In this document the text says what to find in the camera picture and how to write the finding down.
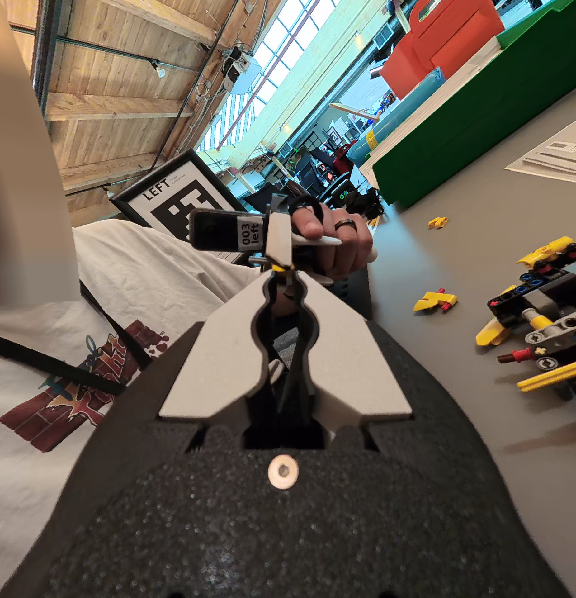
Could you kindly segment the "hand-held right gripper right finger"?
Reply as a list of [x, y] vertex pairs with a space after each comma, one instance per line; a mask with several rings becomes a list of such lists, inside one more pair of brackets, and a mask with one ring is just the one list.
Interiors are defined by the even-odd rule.
[[327, 435], [410, 419], [411, 405], [367, 320], [307, 273], [295, 273], [295, 288], [305, 414]]

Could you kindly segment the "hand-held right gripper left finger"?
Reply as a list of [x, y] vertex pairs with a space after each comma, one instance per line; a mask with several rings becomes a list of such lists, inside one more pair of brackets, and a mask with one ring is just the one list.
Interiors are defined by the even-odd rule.
[[262, 274], [204, 322], [159, 416], [224, 425], [236, 434], [250, 426], [247, 400], [267, 380], [268, 357], [254, 323], [268, 305], [270, 274]]

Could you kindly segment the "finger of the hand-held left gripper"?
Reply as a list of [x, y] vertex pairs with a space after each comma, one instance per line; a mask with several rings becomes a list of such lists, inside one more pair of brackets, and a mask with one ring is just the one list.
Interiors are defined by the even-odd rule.
[[270, 213], [265, 257], [273, 266], [293, 270], [292, 221], [288, 213]]

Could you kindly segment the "partly built lego car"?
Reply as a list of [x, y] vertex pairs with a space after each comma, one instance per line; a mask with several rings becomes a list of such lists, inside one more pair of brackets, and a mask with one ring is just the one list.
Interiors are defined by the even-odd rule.
[[476, 335], [478, 347], [523, 335], [524, 346], [499, 363], [531, 362], [538, 375], [517, 383], [523, 393], [553, 387], [576, 397], [576, 242], [567, 236], [521, 258], [526, 272], [487, 302], [491, 320]]

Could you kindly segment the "yellow lego piece red pin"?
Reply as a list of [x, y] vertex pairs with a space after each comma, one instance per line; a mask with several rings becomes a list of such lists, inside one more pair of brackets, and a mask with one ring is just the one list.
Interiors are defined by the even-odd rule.
[[437, 292], [427, 292], [415, 303], [413, 311], [419, 312], [440, 308], [443, 313], [447, 313], [456, 303], [458, 303], [456, 295], [446, 292], [444, 288], [440, 288]]

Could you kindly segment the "person's left hand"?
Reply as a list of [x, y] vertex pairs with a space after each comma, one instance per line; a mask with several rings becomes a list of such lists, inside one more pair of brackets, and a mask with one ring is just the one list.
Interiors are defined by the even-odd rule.
[[321, 205], [323, 221], [320, 221], [310, 206], [297, 209], [292, 215], [292, 224], [298, 234], [308, 240], [322, 236], [340, 239], [339, 246], [317, 246], [313, 248], [312, 264], [305, 269], [310, 275], [321, 273], [333, 281], [346, 280], [349, 275], [365, 268], [373, 250], [373, 237], [366, 221], [358, 213], [350, 214], [345, 209], [330, 209]]

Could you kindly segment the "black framed marker sign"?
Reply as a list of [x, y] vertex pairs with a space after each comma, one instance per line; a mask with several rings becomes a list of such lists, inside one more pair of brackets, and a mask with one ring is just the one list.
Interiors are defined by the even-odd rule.
[[197, 208], [247, 212], [193, 149], [153, 169], [110, 199], [131, 222], [189, 241]]

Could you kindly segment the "white printed t-shirt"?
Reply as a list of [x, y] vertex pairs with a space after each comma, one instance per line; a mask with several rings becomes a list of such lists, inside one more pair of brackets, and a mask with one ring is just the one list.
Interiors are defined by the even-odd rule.
[[[151, 358], [259, 274], [128, 221], [73, 229], [80, 278]], [[85, 299], [0, 308], [0, 336], [123, 385], [140, 373]], [[53, 512], [116, 398], [0, 357], [0, 589]]]

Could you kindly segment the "white ceiling projector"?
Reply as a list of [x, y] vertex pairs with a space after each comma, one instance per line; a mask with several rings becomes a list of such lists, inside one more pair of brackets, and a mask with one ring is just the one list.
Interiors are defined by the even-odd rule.
[[255, 78], [261, 73], [257, 60], [236, 45], [227, 56], [222, 67], [224, 90], [243, 96], [249, 92]]

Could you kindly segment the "blue rolled mat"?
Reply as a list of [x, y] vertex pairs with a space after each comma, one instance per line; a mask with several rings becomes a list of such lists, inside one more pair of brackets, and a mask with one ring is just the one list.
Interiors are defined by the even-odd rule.
[[349, 148], [347, 158], [357, 167], [362, 166], [367, 161], [368, 154], [409, 118], [445, 81], [446, 77], [440, 67], [431, 71], [402, 101], [386, 110], [378, 123], [360, 136]]

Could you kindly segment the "stack of white papers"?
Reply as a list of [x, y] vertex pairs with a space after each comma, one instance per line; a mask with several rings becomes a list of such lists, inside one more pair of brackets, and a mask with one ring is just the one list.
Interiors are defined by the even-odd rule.
[[374, 173], [374, 165], [380, 158], [436, 112], [447, 100], [452, 98], [501, 52], [502, 48], [498, 38], [496, 36], [492, 37], [451, 78], [447, 79], [420, 107], [414, 110], [402, 124], [399, 124], [371, 151], [370, 157], [360, 168], [360, 172], [372, 187], [379, 189], [377, 176]]

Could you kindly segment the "green plastic bin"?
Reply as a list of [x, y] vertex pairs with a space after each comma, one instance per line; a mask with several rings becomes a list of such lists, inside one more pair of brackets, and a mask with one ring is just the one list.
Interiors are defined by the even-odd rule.
[[551, 1], [497, 35], [502, 52], [374, 165], [409, 207], [576, 88], [576, 1]]

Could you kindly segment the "orange plastic caddy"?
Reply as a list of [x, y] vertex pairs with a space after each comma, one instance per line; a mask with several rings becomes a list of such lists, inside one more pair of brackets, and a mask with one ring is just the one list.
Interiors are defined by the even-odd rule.
[[400, 100], [435, 69], [451, 77], [504, 30], [492, 1], [418, 1], [409, 25], [380, 71]]

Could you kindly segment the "open instruction booklet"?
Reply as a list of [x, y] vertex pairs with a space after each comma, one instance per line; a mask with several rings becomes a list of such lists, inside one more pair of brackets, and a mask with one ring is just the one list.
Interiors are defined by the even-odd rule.
[[509, 164], [506, 169], [576, 183], [576, 121]]

